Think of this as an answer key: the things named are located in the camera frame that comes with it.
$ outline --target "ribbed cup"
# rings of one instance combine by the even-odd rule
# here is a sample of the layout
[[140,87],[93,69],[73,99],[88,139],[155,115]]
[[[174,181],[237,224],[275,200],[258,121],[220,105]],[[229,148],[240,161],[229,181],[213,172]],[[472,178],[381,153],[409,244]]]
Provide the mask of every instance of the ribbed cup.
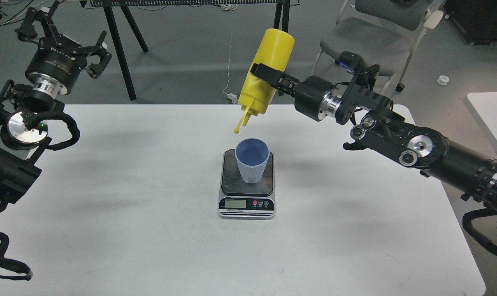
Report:
[[262,140],[246,139],[236,146],[234,155],[241,178],[254,184],[261,180],[271,152]]

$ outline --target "black equipment box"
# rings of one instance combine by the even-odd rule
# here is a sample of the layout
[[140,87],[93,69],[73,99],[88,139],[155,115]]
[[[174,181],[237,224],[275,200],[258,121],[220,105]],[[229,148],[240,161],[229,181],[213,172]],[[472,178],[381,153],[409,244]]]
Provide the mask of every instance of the black equipment box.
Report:
[[444,10],[470,45],[497,41],[497,0],[448,0]]

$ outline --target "black cable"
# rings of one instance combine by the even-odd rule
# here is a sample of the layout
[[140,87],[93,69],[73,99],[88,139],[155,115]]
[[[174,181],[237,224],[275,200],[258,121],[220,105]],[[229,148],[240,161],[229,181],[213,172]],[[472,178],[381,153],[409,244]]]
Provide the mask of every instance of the black cable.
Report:
[[359,112],[359,111],[362,111],[363,109],[362,108],[356,108],[353,112],[353,114],[351,114],[351,118],[349,119],[351,121],[351,123],[353,125],[356,125],[356,118],[354,117],[354,113],[356,112]]
[[495,245],[489,238],[481,234],[474,228],[472,221],[474,219],[482,217],[496,216],[497,212],[491,208],[483,208],[481,210],[472,210],[471,212],[465,213],[462,217],[462,227],[470,234],[476,242],[478,242],[484,249],[488,252],[497,256],[497,245]]
[[164,8],[168,7],[168,5],[165,5],[165,6],[161,7],[161,8],[156,8],[156,9],[147,9],[147,8],[142,8],[142,7],[139,7],[139,6],[136,6],[136,7],[139,8],[139,9],[142,9],[143,11],[160,11],[161,9],[164,9]]
[[15,82],[12,81],[11,79],[7,80],[4,84],[4,88],[2,88],[2,91],[0,92],[0,103],[6,100],[5,94],[6,92],[10,92],[13,87],[15,86]]
[[16,2],[16,3],[13,3],[13,4],[7,4],[7,3],[6,3],[5,5],[6,5],[6,6],[13,6],[13,5],[16,5],[16,4],[20,4],[20,3],[22,3],[22,2],[23,2],[23,0],[20,0],[20,1]]
[[29,3],[27,3],[26,6],[24,6],[19,12],[17,12],[14,17],[11,17],[10,19],[6,20],[5,22],[3,22],[2,24],[0,24],[0,26],[4,26],[4,25],[10,25],[10,24],[15,24],[17,22],[20,22],[20,21],[16,21],[16,22],[13,22],[13,23],[10,23],[10,24],[6,24],[8,23],[9,21],[11,21],[12,19],[14,19],[17,15],[19,15],[21,12],[23,12],[23,10],[25,10],[28,6],[30,6],[35,0],[31,0]]
[[0,279],[9,279],[9,280],[26,280],[29,281],[33,276],[33,273],[27,264],[5,258],[4,255],[9,247],[9,237],[0,232],[0,268],[3,268],[8,271],[16,272],[16,273],[25,273],[25,275],[14,275],[14,276],[6,276],[0,275]]
[[75,122],[75,120],[68,114],[57,111],[41,112],[27,118],[27,123],[25,123],[25,126],[27,127],[27,129],[34,129],[36,128],[36,126],[38,126],[38,124],[40,124],[40,121],[42,120],[62,120],[64,123],[66,123],[67,129],[71,133],[71,139],[60,142],[58,144],[49,145],[47,149],[51,149],[53,151],[62,150],[74,145],[76,142],[79,141],[81,137],[81,131],[77,127],[77,123]]

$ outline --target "gray chair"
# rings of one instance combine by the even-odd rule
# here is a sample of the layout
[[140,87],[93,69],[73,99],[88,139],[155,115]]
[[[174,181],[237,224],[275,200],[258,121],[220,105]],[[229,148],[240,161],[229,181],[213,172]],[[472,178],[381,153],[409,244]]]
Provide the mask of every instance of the gray chair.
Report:
[[346,0],[339,11],[337,24],[320,41],[321,50],[316,57],[311,75],[314,75],[322,53],[337,61],[342,52],[348,51],[362,56],[367,65],[380,65],[379,75],[388,77],[381,93],[384,93],[393,77],[403,68],[396,87],[396,90],[401,92],[404,89],[402,79],[418,44],[426,31],[435,28],[442,19],[442,11],[431,13],[428,10],[430,2],[431,0],[416,0],[412,5],[405,6],[392,0],[356,0],[355,7],[358,12],[385,19],[406,30],[414,31],[420,28],[420,35],[416,41],[412,41],[398,32],[359,18],[348,17],[341,21],[349,3],[349,0]]

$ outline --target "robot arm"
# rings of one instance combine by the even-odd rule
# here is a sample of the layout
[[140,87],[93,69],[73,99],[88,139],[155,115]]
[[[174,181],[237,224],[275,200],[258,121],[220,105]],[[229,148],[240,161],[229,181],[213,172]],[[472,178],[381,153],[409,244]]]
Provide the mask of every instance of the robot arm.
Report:
[[[52,7],[43,7],[40,11],[30,8],[16,30],[19,40],[35,43],[38,50],[25,72],[32,85],[8,80],[0,93],[0,140],[12,150],[36,150],[29,159],[23,160],[0,148],[0,212],[8,204],[16,203],[40,176],[42,171],[35,163],[44,150],[61,150],[80,138],[75,120],[64,113],[64,103],[56,96],[69,94],[83,69],[92,78],[98,78],[111,59],[104,44],[105,31],[96,45],[86,47],[58,32],[51,17],[59,3],[55,1]],[[38,41],[34,21],[40,22],[45,33]],[[88,65],[90,56],[98,56],[99,62]],[[15,111],[6,111],[5,103],[11,103]],[[51,131],[46,120],[66,123],[71,139],[50,145],[48,133]],[[25,275],[0,275],[0,278],[29,280],[32,273],[26,264],[4,257],[8,244],[8,237],[0,233],[0,268]]]
[[[425,177],[434,176],[463,191],[463,200],[473,198],[483,202],[484,213],[465,216],[463,225],[483,247],[497,255],[497,246],[471,226],[471,220],[484,215],[497,215],[497,160],[485,157],[469,148],[450,141],[438,131],[404,122],[404,117],[392,111],[393,102],[373,92],[378,65],[366,67],[362,58],[344,52],[339,62],[353,74],[343,95],[337,85],[311,76],[305,81],[263,64],[254,64],[251,73],[272,87],[295,98],[296,110],[321,121],[330,116],[338,124],[354,123],[346,150],[370,148],[403,165],[419,169]],[[367,114],[359,124],[354,122],[357,108]]]

